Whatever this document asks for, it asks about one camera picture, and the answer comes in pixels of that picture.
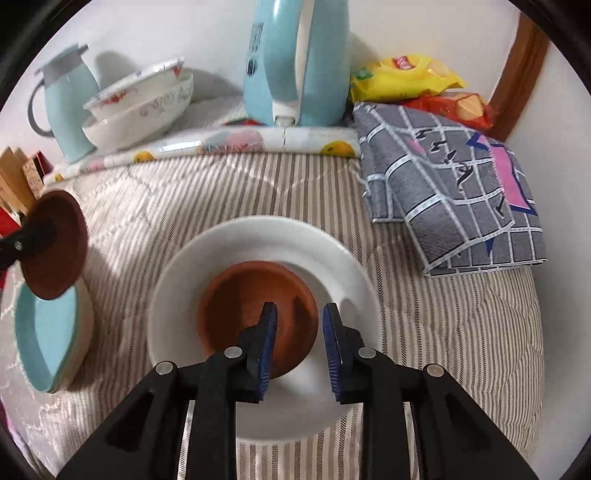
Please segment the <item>blue square plate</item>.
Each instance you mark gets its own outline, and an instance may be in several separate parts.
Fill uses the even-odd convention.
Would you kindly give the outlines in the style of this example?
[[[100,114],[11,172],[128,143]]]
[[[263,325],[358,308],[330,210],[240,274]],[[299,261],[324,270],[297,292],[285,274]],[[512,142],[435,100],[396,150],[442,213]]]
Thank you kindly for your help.
[[[20,289],[14,332],[25,374],[37,391],[56,391],[70,369],[78,330],[77,310],[75,287],[53,300],[36,296],[27,284]]]

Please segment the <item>white ceramic bowl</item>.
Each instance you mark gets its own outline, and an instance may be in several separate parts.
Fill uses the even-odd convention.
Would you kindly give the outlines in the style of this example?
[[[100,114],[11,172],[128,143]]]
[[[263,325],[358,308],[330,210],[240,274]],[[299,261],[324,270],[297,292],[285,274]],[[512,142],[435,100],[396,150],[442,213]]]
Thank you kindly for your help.
[[[197,364],[235,345],[276,304],[269,389],[259,404],[239,404],[236,434],[249,442],[311,437],[346,414],[329,382],[322,309],[373,348],[382,343],[381,307],[369,273],[330,234],[279,216],[249,216],[199,234],[165,266],[150,298],[152,362]]]

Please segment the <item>small brown clay bowl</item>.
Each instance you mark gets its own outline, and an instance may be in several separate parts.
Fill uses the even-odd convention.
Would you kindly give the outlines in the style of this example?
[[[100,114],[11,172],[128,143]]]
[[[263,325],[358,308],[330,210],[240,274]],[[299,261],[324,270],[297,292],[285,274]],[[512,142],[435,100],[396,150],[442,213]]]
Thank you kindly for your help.
[[[235,345],[243,329],[259,322],[266,302],[273,302],[277,309],[271,375],[277,378],[299,366],[317,337],[317,304],[300,277],[267,261],[229,267],[200,296],[197,334],[205,354]]]

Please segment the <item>pink square plate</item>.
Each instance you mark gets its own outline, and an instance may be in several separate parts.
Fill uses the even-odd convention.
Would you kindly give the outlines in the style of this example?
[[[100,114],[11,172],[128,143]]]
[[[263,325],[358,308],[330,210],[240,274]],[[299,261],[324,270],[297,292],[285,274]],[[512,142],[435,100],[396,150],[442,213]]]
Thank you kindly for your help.
[[[94,331],[94,312],[92,301],[81,277],[74,284],[76,291],[76,315],[74,333],[61,363],[50,393],[67,390],[73,382],[82,362],[88,353]]]

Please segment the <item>brown cardboard box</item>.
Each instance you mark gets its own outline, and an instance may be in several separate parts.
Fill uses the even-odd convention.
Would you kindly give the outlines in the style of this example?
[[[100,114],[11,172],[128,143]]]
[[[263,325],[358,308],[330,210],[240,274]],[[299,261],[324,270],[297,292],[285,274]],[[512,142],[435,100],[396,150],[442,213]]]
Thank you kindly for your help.
[[[27,214],[36,201],[23,171],[27,161],[20,148],[13,151],[6,147],[1,153],[1,200],[16,213]]]

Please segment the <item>patterned brown gift box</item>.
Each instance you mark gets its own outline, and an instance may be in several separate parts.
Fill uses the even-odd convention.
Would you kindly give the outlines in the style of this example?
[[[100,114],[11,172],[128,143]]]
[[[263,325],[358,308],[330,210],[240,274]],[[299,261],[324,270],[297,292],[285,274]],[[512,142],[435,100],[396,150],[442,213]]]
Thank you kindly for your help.
[[[37,151],[27,158],[22,170],[31,193],[38,199],[44,190],[43,179],[52,172],[53,165],[41,151]]]

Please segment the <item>striped quilted table cover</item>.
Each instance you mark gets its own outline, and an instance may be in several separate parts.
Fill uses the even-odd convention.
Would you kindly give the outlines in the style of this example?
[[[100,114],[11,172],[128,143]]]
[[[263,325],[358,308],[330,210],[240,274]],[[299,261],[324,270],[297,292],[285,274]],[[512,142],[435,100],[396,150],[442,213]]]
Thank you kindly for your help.
[[[405,225],[375,224],[361,167],[346,158],[205,155],[137,163],[66,181],[89,231],[83,280],[95,329],[66,391],[36,391],[14,336],[18,267],[1,297],[1,402],[13,439],[52,478],[149,370],[148,304],[164,266],[189,240],[246,215],[298,219],[352,252],[381,303],[381,348],[394,361],[444,366],[517,450],[536,449],[544,396],[542,322],[527,268],[427,277]]]

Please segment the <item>large white porcelain bowl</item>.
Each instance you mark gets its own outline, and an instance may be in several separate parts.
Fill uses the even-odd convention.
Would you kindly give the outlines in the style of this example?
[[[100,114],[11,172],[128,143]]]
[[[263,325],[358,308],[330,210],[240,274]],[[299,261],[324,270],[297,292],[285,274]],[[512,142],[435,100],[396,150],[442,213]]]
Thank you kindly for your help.
[[[187,109],[193,75],[184,73],[173,87],[104,120],[89,117],[82,126],[86,138],[102,152],[128,149],[168,131]]]

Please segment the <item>blue patterned porcelain bowl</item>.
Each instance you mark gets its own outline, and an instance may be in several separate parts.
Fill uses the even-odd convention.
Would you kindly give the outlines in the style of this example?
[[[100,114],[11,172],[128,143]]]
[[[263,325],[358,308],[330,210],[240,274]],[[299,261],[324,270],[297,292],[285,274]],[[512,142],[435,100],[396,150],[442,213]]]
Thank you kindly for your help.
[[[91,97],[83,108],[104,120],[175,86],[183,66],[184,58],[179,57],[140,69]]]

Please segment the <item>fruit pattern plastic mat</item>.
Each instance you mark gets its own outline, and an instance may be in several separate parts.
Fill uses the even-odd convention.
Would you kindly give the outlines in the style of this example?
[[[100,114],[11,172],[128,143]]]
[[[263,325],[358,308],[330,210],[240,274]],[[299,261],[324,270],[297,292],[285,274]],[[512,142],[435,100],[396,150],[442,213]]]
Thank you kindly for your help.
[[[162,138],[115,153],[95,153],[71,165],[61,164],[43,184],[70,180],[133,163],[208,154],[294,153],[359,159],[356,131],[346,127],[263,126],[243,117],[242,102],[222,97],[187,108]]]

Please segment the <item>grey checked cloth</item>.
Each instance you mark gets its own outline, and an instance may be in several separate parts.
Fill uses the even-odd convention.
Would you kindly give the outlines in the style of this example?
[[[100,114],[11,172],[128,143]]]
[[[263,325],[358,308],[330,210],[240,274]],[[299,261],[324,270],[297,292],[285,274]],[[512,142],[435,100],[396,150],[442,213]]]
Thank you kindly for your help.
[[[427,276],[542,264],[535,200],[515,154],[458,122],[404,106],[353,106],[363,199],[406,226]]]

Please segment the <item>light blue electric kettle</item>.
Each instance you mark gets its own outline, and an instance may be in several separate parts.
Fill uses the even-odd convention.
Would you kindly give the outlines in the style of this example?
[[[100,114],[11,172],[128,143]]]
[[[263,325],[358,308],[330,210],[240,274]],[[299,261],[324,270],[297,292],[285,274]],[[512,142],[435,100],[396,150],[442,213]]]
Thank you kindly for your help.
[[[243,81],[250,118],[267,126],[337,125],[350,73],[347,1],[256,3]]]

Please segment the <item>red snack bag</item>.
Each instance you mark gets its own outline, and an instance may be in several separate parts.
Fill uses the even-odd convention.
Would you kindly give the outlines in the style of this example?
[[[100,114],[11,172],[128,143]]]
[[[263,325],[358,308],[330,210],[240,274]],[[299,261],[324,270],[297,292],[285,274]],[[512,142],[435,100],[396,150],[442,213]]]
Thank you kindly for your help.
[[[402,105],[442,116],[480,131],[491,129],[496,116],[486,100],[472,92],[443,92],[437,96],[406,100]]]

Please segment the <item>yellow chips bag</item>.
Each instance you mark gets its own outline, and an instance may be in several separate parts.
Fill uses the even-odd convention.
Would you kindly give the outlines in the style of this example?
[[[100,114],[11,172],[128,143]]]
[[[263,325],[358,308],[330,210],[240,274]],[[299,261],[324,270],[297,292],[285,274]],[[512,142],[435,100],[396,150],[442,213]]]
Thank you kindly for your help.
[[[349,97],[353,103],[391,103],[436,96],[466,86],[442,61],[425,55],[404,55],[370,62],[353,73]]]

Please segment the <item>brown wooden door frame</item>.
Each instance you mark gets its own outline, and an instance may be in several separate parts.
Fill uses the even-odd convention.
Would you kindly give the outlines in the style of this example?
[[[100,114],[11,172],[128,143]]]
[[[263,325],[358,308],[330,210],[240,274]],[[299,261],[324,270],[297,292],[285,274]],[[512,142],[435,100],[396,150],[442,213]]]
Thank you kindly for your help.
[[[490,100],[496,116],[489,136],[502,142],[509,138],[536,86],[549,46],[548,36],[521,13],[514,42]]]

